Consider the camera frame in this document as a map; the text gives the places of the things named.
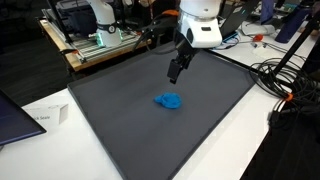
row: laptop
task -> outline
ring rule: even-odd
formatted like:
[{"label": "laptop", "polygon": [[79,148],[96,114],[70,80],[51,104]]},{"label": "laptop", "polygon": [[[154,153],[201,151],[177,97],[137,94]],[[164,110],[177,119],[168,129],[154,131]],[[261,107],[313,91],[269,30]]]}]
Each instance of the laptop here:
[{"label": "laptop", "polygon": [[230,14],[220,27],[223,41],[227,41],[238,34],[236,30],[239,28],[242,22],[247,19],[258,3],[259,0],[250,0],[245,4],[232,7]]},{"label": "laptop", "polygon": [[43,127],[0,90],[0,149],[5,144],[45,132]]}]

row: table surface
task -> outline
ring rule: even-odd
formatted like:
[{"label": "table surface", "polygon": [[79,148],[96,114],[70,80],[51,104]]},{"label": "table surface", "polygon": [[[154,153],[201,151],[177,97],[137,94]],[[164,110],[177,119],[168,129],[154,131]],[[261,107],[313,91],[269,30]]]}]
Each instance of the table surface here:
[{"label": "table surface", "polygon": [[[42,28],[46,31],[46,33],[50,36],[50,38],[52,39],[52,41],[56,44],[56,46],[58,47],[59,51],[64,50],[64,49],[69,49],[66,45],[66,43],[59,37],[59,35],[50,27],[50,25],[48,24],[47,20],[40,20],[40,24],[42,26]],[[137,49],[144,47],[145,43],[140,43],[137,46]],[[81,63],[79,61],[79,59],[72,53],[66,54],[66,59],[69,62],[70,66],[74,69],[74,71],[80,71],[82,69],[91,67],[93,65],[96,65],[98,63],[110,60],[112,58],[115,58],[117,56],[120,56],[122,54],[126,54],[132,51],[132,47],[128,47],[128,48],[124,48],[122,50],[119,51],[115,51],[113,53],[109,53],[101,58],[98,58],[96,60],[93,61],[88,61],[85,63]]]},{"label": "table surface", "polygon": [[[288,49],[298,35],[286,45],[277,44],[272,37],[265,41]],[[297,53],[307,56],[313,44],[308,39]],[[261,62],[263,58],[252,51],[246,43],[219,53],[247,65]],[[239,179],[268,132],[268,114],[277,102],[277,98],[253,86],[174,179]],[[68,119],[47,134],[6,145],[0,152],[0,179],[121,179],[66,89],[26,107],[55,104],[69,104]]]}]

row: gray foam tray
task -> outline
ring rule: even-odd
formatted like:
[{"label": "gray foam tray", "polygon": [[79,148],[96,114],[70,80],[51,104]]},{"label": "gray foam tray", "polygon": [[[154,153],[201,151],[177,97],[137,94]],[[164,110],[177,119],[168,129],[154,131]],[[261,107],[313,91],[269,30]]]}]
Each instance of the gray foam tray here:
[{"label": "gray foam tray", "polygon": [[[200,51],[173,85],[166,73],[175,56],[145,53],[68,86],[124,179],[173,178],[254,84],[248,70]],[[153,101],[165,92],[182,106]]]}]

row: blue plush toy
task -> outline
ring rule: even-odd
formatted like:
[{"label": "blue plush toy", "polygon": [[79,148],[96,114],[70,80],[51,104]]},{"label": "blue plush toy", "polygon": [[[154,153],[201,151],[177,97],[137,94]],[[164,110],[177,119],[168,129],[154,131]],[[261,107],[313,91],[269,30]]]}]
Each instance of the blue plush toy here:
[{"label": "blue plush toy", "polygon": [[181,106],[180,96],[175,93],[164,93],[154,98],[154,101],[169,109],[177,109]]}]

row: gray mat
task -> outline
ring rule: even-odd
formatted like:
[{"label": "gray mat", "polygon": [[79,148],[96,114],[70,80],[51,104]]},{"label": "gray mat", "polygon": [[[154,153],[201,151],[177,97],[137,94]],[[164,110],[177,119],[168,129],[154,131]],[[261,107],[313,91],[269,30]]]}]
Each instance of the gray mat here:
[{"label": "gray mat", "polygon": [[[124,179],[173,178],[254,84],[247,70],[201,51],[173,85],[166,73],[175,56],[145,53],[68,86]],[[153,101],[165,92],[182,106]]]}]

